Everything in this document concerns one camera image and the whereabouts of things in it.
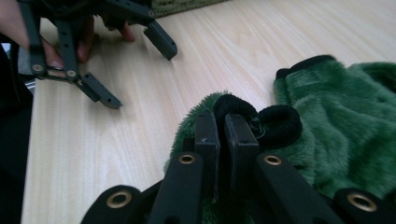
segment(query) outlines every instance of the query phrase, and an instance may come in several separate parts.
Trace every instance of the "human hand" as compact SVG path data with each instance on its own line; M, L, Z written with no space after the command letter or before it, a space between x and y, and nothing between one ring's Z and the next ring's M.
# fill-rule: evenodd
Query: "human hand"
M81 29L81 35L77 44L77 58L81 63L85 63L90 55L95 34L93 30L94 19L89 17L85 20ZM134 34L125 22L119 29L123 39L134 42ZM0 33L8 36L22 48L29 50L29 37L26 32L25 24L20 7L16 0L0 0ZM53 47L44 37L41 37L43 49L46 56L46 63L55 67L63 67L64 63L58 50Z

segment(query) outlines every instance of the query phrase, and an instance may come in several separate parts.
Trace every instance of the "wood grain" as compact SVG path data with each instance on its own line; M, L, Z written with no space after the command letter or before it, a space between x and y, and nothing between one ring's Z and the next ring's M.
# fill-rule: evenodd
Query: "wood grain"
M279 68L319 54L352 63L396 61L396 2L233 0L159 19L177 42L168 62L134 25L133 44L97 20L91 71L124 104L112 110L75 86L38 81L23 223L79 223L116 185L163 178L177 125L215 91L261 110ZM43 35L56 43L53 27Z

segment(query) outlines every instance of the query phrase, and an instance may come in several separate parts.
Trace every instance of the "robotic hand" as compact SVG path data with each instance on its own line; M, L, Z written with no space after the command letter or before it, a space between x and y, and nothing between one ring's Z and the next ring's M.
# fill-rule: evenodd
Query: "robotic hand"
M119 28L125 21L147 27L144 34L168 60L177 54L177 45L155 21L149 0L19 0L30 40L31 68L38 79L65 81L78 86L93 101L118 109L121 102L93 74L78 71L75 40L78 27L90 15L106 13L107 26ZM48 18L58 29L64 67L46 65L39 35L40 18ZM64 73L64 77L54 73Z

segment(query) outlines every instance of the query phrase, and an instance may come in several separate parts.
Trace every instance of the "green fuzzy fabric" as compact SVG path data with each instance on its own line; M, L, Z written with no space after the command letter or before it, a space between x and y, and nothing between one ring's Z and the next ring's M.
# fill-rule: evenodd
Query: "green fuzzy fabric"
M153 0L152 7L157 18L160 18L224 1L227 0Z
M278 72L274 82L276 103L294 107L303 124L300 138L275 153L331 198L343 188L389 198L396 192L396 64L345 68L333 58L310 62L286 69L286 76L285 69L283 75ZM170 157L182 151L184 138L194 137L195 117L213 111L227 93L210 94L190 111L180 123ZM203 223L254 223L248 213L243 201L204 201Z

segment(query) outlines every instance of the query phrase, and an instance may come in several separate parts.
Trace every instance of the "brass grommet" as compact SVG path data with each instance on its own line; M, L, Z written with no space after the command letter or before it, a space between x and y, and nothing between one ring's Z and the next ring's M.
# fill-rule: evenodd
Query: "brass grommet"
M72 70L67 71L66 74L67 74L68 76L70 76L70 77L75 77L75 76L76 76L76 72L75 72L75 71L72 71Z
M346 197L350 203L363 211L374 212L377 209L375 202L362 194L350 193Z
M282 163L282 160L279 157L273 155L265 156L264 160L270 165L280 165Z
M35 72L41 72L41 71L43 71L43 66L41 66L40 64L33 64L32 69Z
M132 200L132 194L126 190L120 190L118 192L113 193L107 199L107 206L111 208L121 208L128 204Z
M183 164L192 164L193 162L195 162L195 157L192 155L181 155L178 157L178 161L180 161Z

